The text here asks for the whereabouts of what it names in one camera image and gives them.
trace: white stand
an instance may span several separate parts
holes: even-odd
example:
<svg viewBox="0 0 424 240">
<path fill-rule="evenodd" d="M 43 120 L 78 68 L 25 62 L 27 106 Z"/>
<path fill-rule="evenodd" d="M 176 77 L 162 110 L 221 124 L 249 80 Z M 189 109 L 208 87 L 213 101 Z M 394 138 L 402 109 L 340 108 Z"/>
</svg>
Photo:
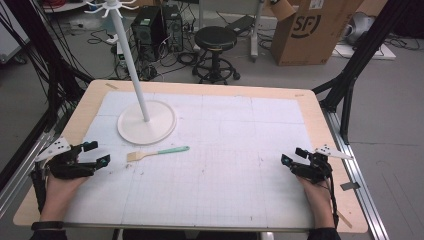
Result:
<svg viewBox="0 0 424 240">
<path fill-rule="evenodd" d="M 143 92 L 141 91 L 140 82 L 137 76 L 137 71 L 134 66 L 134 61 L 131 55 L 130 47 L 128 45 L 127 36 L 125 34 L 124 26 L 122 24 L 122 15 L 119 8 L 130 8 L 123 5 L 118 0 L 106 0 L 103 4 L 87 4 L 99 7 L 93 12 L 86 11 L 86 13 L 96 13 L 106 9 L 103 18 L 107 17 L 109 11 L 112 15 L 113 24 L 118 35 L 119 43 L 121 44 L 124 53 L 125 61 L 127 62 L 128 71 L 134 85 L 135 93 L 139 105 L 128 107 L 118 119 L 118 131 L 121 136 L 129 142 L 149 145 L 157 143 L 165 139 L 174 130 L 176 125 L 176 117 L 174 111 L 167 104 L 158 101 L 144 101 Z"/>
</svg>

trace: black tape piece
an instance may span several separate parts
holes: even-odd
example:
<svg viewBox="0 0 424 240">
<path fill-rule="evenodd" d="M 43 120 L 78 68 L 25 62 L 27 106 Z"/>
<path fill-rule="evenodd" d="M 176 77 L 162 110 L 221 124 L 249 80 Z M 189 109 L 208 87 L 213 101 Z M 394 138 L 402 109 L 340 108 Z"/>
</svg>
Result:
<svg viewBox="0 0 424 240">
<path fill-rule="evenodd" d="M 342 187 L 343 191 L 347 191 L 350 189 L 358 189 L 361 186 L 359 186 L 359 184 L 357 182 L 348 182 L 348 183 L 344 183 L 342 185 L 340 185 L 340 187 Z"/>
</svg>

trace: black sleeve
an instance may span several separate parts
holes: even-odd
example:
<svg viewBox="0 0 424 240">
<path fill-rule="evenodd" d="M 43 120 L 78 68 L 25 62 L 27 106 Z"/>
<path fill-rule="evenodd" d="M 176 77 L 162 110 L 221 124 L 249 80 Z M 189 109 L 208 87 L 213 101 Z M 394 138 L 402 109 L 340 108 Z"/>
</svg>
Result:
<svg viewBox="0 0 424 240">
<path fill-rule="evenodd" d="M 335 228 L 317 228 L 309 231 L 308 240 L 340 240 Z"/>
<path fill-rule="evenodd" d="M 65 230 L 37 230 L 30 240 L 67 240 Z"/>
</svg>

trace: round white base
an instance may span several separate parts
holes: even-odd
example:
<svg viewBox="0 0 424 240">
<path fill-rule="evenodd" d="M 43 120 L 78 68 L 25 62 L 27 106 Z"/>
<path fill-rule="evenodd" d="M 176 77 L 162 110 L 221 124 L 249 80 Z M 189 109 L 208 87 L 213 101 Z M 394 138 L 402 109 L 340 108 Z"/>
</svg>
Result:
<svg viewBox="0 0 424 240">
<path fill-rule="evenodd" d="M 118 119 L 118 131 L 132 143 L 149 145 L 160 142 L 171 134 L 176 117 L 170 106 L 163 102 L 146 101 L 150 121 L 145 122 L 140 105 L 134 104 L 122 112 Z"/>
</svg>

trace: computer tower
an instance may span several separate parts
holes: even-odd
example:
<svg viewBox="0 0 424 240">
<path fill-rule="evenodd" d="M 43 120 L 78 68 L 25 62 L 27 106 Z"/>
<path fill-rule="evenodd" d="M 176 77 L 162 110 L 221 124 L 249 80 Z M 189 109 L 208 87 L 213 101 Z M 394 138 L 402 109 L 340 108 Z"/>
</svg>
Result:
<svg viewBox="0 0 424 240">
<path fill-rule="evenodd" d="M 183 21 L 177 5 L 162 6 L 162 15 L 169 51 L 183 51 Z"/>
<path fill-rule="evenodd" d="M 143 6 L 131 24 L 141 59 L 157 61 L 159 46 L 165 40 L 162 14 L 158 6 Z"/>
</svg>

